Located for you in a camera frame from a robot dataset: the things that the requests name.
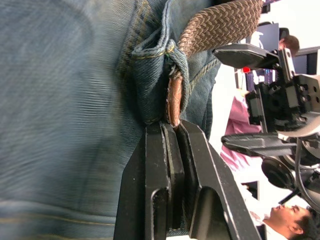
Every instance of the brown leather belt tab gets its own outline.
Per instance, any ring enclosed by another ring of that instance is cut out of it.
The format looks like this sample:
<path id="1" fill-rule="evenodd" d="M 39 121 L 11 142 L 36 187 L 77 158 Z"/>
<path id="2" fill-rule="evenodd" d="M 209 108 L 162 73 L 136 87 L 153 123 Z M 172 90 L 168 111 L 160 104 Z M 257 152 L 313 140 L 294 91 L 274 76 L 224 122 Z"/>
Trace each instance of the brown leather belt tab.
<path id="1" fill-rule="evenodd" d="M 201 51 L 235 43 L 257 29 L 262 0 L 234 0 L 197 13 L 180 36 L 178 48 L 188 57 Z M 180 124 L 183 76 L 179 69 L 169 76 L 166 101 L 168 122 Z"/>

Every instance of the black cable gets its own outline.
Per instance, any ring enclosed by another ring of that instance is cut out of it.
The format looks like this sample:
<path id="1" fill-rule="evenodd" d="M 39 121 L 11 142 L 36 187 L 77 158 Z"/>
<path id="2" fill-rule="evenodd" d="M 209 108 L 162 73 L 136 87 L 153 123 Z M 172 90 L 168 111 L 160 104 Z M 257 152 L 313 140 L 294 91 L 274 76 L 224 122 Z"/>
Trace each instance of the black cable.
<path id="1" fill-rule="evenodd" d="M 315 211 L 320 213 L 320 207 L 311 199 L 309 194 L 307 193 L 304 183 L 301 178 L 301 169 L 300 169 L 300 162 L 301 162 L 301 152 L 302 152 L 302 141 L 300 138 L 296 139 L 296 151 L 295 151 L 295 176 L 296 176 L 296 184 L 298 189 L 301 192 L 304 200 L 312 207 Z"/>

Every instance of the white wall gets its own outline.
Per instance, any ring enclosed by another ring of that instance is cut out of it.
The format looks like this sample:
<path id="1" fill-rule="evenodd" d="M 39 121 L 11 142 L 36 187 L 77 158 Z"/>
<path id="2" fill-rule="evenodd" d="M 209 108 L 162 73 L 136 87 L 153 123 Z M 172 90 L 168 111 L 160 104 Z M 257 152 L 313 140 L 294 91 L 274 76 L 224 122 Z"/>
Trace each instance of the white wall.
<path id="1" fill-rule="evenodd" d="M 300 48 L 320 46 L 320 0 L 281 0 L 271 4 L 271 12 L 262 14 L 260 22 L 279 23 L 296 36 Z"/>

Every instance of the pink shirt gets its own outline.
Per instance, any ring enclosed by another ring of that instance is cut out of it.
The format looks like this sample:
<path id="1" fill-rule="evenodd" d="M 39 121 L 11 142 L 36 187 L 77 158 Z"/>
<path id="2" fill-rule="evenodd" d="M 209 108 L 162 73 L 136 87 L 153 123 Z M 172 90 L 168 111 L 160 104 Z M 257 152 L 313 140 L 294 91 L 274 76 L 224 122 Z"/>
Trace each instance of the pink shirt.
<path id="1" fill-rule="evenodd" d="M 225 135 L 258 133 L 260 126 L 249 124 L 249 114 L 247 103 L 240 92 L 237 92 L 233 98 L 230 116 L 225 130 Z M 220 156 L 234 172 L 251 172 L 261 167 L 262 159 L 260 157 L 249 157 L 241 153 L 231 151 L 222 146 Z"/>

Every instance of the blue jeans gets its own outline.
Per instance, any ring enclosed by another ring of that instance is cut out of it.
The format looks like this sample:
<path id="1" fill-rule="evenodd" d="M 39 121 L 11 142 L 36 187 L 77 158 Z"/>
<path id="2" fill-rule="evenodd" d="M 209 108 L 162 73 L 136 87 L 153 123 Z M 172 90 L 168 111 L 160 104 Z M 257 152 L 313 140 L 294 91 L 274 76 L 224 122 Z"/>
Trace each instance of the blue jeans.
<path id="1" fill-rule="evenodd" d="M 181 117 L 209 137 L 220 63 L 176 47 L 212 0 L 0 1 L 0 239 L 112 237 L 121 177 L 188 72 Z"/>

